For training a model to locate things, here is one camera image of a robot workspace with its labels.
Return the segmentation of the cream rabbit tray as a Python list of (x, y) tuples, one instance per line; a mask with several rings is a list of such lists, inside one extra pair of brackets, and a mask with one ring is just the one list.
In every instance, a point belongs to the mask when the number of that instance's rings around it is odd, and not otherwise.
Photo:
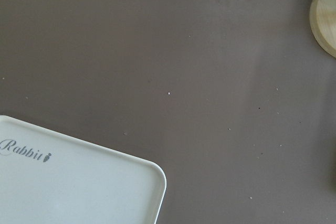
[(1, 116), (1, 223), (156, 223), (157, 164)]

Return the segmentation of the wooden mug tree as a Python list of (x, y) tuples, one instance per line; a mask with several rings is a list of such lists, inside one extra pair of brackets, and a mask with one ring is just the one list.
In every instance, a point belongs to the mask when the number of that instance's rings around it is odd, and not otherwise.
[(317, 43), (335, 58), (335, 0), (312, 0), (309, 22)]

